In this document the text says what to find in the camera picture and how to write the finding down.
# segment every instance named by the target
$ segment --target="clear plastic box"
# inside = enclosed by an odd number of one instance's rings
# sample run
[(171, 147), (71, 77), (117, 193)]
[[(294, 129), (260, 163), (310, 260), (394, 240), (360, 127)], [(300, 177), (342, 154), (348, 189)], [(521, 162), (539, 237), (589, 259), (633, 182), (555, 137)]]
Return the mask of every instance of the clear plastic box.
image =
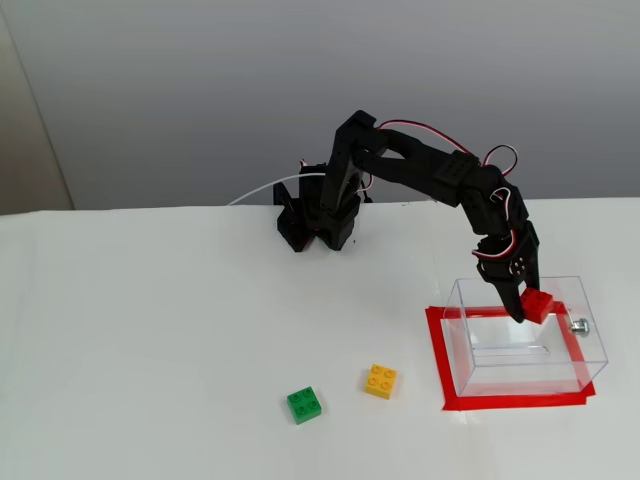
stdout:
[(540, 281), (554, 298), (541, 325), (513, 320), (483, 280), (456, 281), (442, 333), (458, 396), (580, 392), (607, 365), (580, 279)]

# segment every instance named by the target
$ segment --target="black robotic arm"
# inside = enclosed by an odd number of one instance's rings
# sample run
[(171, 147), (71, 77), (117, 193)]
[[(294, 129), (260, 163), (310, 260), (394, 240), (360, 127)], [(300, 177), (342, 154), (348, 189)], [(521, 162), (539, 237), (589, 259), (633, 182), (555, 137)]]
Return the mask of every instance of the black robotic arm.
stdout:
[[(337, 131), (328, 164), (303, 166), (300, 196), (292, 199), (283, 184), (274, 186), (274, 204), (283, 205), (278, 230), (295, 251), (313, 236), (340, 250), (353, 231), (360, 208), (357, 190), (363, 172), (401, 183), (434, 200), (462, 207), (474, 233), (485, 235), (473, 254), (482, 278), (493, 284), (506, 311), (522, 322), (518, 292), (524, 281), (539, 289), (539, 241), (522, 196), (495, 166), (459, 150), (451, 154), (403, 133), (374, 127), (375, 118), (356, 112)], [(387, 158), (389, 150), (403, 158)]]

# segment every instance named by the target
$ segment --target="white wall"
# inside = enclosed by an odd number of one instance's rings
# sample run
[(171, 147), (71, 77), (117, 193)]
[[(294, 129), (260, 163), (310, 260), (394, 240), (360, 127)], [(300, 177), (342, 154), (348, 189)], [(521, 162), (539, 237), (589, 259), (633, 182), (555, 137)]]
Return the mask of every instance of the white wall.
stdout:
[(0, 1), (79, 208), (225, 203), (359, 108), (517, 146), (528, 197), (640, 194), (635, 0)]
[(0, 215), (72, 208), (0, 11)]

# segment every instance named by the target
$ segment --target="bolt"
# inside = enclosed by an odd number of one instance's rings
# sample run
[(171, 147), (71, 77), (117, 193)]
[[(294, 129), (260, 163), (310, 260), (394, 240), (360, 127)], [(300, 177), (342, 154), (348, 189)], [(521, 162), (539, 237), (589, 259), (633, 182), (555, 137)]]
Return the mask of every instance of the bolt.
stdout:
[(569, 328), (574, 335), (580, 335), (581, 337), (589, 335), (589, 322), (586, 318), (581, 318), (575, 322), (572, 321)]

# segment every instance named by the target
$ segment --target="cable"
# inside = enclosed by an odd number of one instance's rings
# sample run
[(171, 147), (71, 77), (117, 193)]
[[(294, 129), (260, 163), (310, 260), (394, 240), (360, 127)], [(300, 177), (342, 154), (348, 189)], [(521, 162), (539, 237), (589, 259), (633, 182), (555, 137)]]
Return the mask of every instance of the cable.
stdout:
[(366, 187), (364, 186), (364, 182), (362, 183), (362, 188), (359, 190), (356, 190), (356, 193), (360, 193), (360, 192), (366, 192), (367, 190), (369, 190), (371, 188), (371, 185), (373, 185), (373, 175), (369, 174), (369, 185), (367, 185)]
[[(506, 190), (507, 192), (507, 196), (502, 197), (501, 195), (498, 194), (499, 191), (501, 190)], [(500, 200), (504, 201), (504, 212), (507, 216), (507, 222), (509, 221), (509, 199), (511, 198), (511, 190), (509, 190), (507, 187), (500, 187), (496, 190), (494, 190), (493, 192), (491, 192), (491, 195), (489, 195), (489, 198), (493, 197), (493, 196), (498, 197)], [(496, 253), (496, 254), (489, 254), (489, 253), (482, 253), (478, 250), (472, 250), (471, 253), (474, 254), (476, 257), (479, 258), (502, 258), (505, 255), (508, 255), (511, 250), (513, 250), (513, 247), (516, 246), (516, 231), (512, 228), (511, 229), (511, 243), (509, 244), (509, 246), (502, 252), (500, 253)]]
[(518, 151), (514, 147), (512, 147), (511, 145), (507, 145), (506, 143), (504, 143), (502, 145), (498, 145), (497, 147), (493, 147), (491, 150), (489, 150), (489, 153), (487, 153), (487, 156), (484, 157), (484, 161), (482, 162), (482, 166), (486, 167), (487, 165), (489, 165), (489, 160), (491, 159), (491, 155), (493, 155), (495, 153), (495, 151), (500, 149), (500, 148), (508, 148), (515, 155), (515, 159), (513, 160), (513, 165), (511, 165), (504, 172), (502, 172), (502, 175), (504, 175), (506, 177), (507, 175), (509, 175), (511, 173), (511, 171), (514, 168), (516, 168), (516, 165), (518, 164)]
[(425, 123), (414, 122), (412, 120), (387, 120), (386, 122), (382, 122), (382, 124), (380, 124), (380, 126), (378, 127), (378, 130), (382, 130), (384, 128), (387, 128), (387, 126), (389, 126), (389, 125), (409, 125), (411, 127), (418, 127), (418, 128), (422, 128), (424, 130), (428, 130), (431, 133), (439, 136), (443, 140), (446, 140), (451, 145), (456, 147), (458, 150), (462, 150), (464, 153), (468, 153), (468, 154), (472, 155), (472, 153), (468, 149), (464, 148), (461, 144), (456, 142), (449, 135), (446, 135), (446, 134), (442, 133), (440, 130), (435, 129), (432, 126), (427, 125)]
[(272, 185), (275, 185), (276, 183), (280, 183), (280, 182), (284, 182), (286, 180), (291, 180), (291, 179), (300, 178), (300, 177), (324, 177), (324, 173), (301, 173), (301, 174), (298, 174), (298, 175), (291, 175), (289, 177), (281, 178), (280, 180), (276, 180), (275, 182), (267, 183), (266, 185), (258, 187), (255, 190), (251, 190), (249, 193), (245, 193), (241, 197), (236, 198), (233, 202), (228, 203), (227, 207), (230, 207), (231, 205), (235, 205), (236, 203), (244, 200), (245, 198), (250, 197), (254, 193), (257, 193), (260, 190), (264, 190), (265, 188), (269, 188)]

